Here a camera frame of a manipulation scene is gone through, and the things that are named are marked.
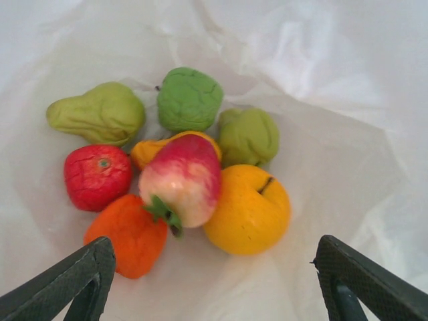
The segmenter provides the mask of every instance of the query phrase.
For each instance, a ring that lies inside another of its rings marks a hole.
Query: yellow fruit
[[[131,150],[131,153],[130,153],[131,160],[135,164],[135,166],[137,166],[142,171],[143,168],[154,158],[154,156],[158,153],[158,151],[160,151],[163,148],[163,146],[168,144],[170,141],[187,134],[198,135],[208,140],[211,143],[211,145],[213,145],[215,152],[219,158],[219,161],[221,161],[220,147],[217,145],[215,140],[212,139],[207,134],[205,134],[204,132],[197,132],[194,130],[187,130],[185,132],[180,132],[168,139],[142,140],[140,142],[137,142]]]
[[[203,227],[209,241],[233,255],[255,255],[273,247],[291,219],[281,183],[253,165],[227,167],[221,179],[217,208]]]

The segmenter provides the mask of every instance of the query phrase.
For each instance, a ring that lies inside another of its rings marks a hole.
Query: stem
[[[157,222],[158,219],[162,219],[167,223],[171,233],[176,238],[183,236],[183,227],[181,226],[180,217],[159,197],[153,195],[152,205],[145,205],[143,208],[149,213],[152,213],[154,222]]]
[[[103,169],[107,169],[108,167],[110,167],[110,161],[107,158],[101,158],[98,161],[98,164],[103,168]]]
[[[272,183],[275,179],[271,176],[266,181],[265,185],[261,189],[258,190],[259,194],[263,194],[263,192],[267,189],[267,187]]]

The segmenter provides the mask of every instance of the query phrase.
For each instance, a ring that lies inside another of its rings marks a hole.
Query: red apple
[[[131,161],[116,146],[88,145],[67,156],[64,180],[74,206],[83,211],[99,212],[129,192]]]

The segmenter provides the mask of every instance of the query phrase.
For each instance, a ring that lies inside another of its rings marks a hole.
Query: orange fruit
[[[203,226],[209,241],[233,255],[255,255],[273,247],[291,220],[281,183],[253,165],[227,167],[221,179],[217,208]]]

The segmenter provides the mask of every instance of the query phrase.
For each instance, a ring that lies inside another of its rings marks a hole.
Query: plastic fruit
[[[123,146],[144,125],[144,104],[119,82],[106,82],[81,96],[63,98],[46,111],[49,125],[91,144]]]
[[[88,145],[67,156],[64,181],[74,206],[83,211],[99,212],[129,191],[131,161],[116,146]]]
[[[168,139],[142,140],[136,143],[130,153],[132,162],[141,171],[154,158],[154,156],[158,153],[158,151],[160,151],[166,144],[168,144],[170,141],[178,137],[182,137],[187,134],[198,135],[208,140],[213,145],[215,152],[217,154],[217,157],[219,158],[219,161],[221,160],[221,151],[214,139],[212,139],[210,136],[208,136],[203,132],[195,132],[193,130],[188,130],[185,132],[180,132]]]
[[[260,108],[231,108],[220,113],[219,139],[223,168],[270,162],[280,147],[280,131],[272,117]]]
[[[84,236],[85,245],[100,236],[110,238],[116,272],[128,279],[149,273],[167,242],[167,224],[155,221],[143,205],[137,195],[122,196],[95,218]]]
[[[170,141],[140,174],[146,209],[164,219],[174,236],[200,227],[213,214],[221,188],[221,167],[213,145],[187,134]]]
[[[233,255],[255,255],[273,247],[287,231],[291,205],[286,190],[253,165],[221,171],[217,208],[203,229],[212,244]]]
[[[203,132],[223,101],[223,89],[211,76],[188,67],[171,70],[157,96],[159,123],[173,132]]]

